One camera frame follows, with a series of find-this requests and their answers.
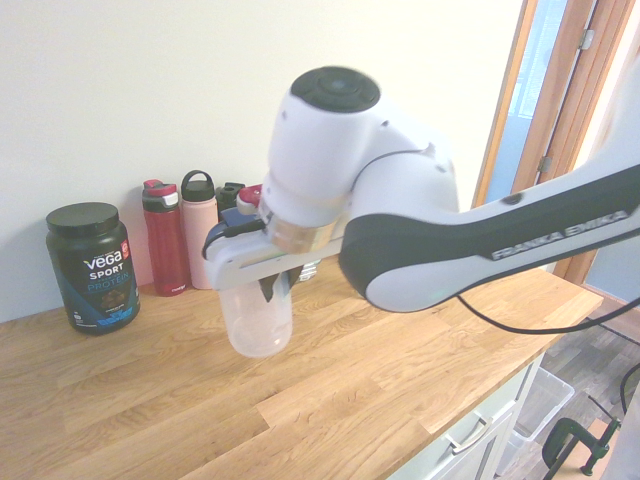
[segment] wooden countertop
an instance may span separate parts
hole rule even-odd
[[[335,259],[294,287],[294,337],[264,360],[231,348],[215,292],[141,292],[138,317],[102,337],[62,309],[0,325],[0,478],[385,478],[557,340],[456,300],[376,310]],[[539,269],[464,296],[531,328],[601,301]]]

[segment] door hinge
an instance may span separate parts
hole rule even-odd
[[[553,159],[551,157],[542,157],[540,159],[540,163],[538,163],[538,171],[540,173],[546,173],[551,169],[551,162]]]
[[[591,42],[593,42],[593,37],[595,36],[595,34],[595,30],[585,29],[585,31],[582,32],[582,38],[580,38],[578,50],[588,50],[591,46]]]

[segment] vega sport label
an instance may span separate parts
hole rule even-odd
[[[54,264],[67,299],[65,305],[73,306],[71,314],[78,327],[110,326],[129,319],[137,310],[139,299],[129,245],[125,240],[116,246],[106,251],[64,252]]]
[[[551,243],[564,240],[569,237],[575,237],[576,235],[581,235],[591,230],[595,230],[606,225],[611,225],[612,223],[626,220],[627,218],[629,218],[629,214],[625,210],[618,210],[617,212],[603,215],[602,217],[594,218],[584,223],[572,225],[561,231],[556,231],[548,235],[543,235],[541,237],[528,240],[526,242],[518,243],[517,245],[514,245],[512,247],[496,250],[491,254],[491,257],[493,258],[493,260],[502,260],[503,258],[512,257],[513,255],[527,252],[544,245],[549,245]]]

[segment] cabinet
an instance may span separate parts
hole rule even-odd
[[[388,480],[491,480],[542,357],[486,398]]]

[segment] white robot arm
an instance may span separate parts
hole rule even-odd
[[[299,77],[278,112],[259,215],[265,228],[206,248],[224,290],[340,253],[379,308],[429,308],[473,286],[640,234],[640,62],[610,135],[581,168],[458,213],[450,149],[368,77]],[[392,190],[393,195],[385,195]]]

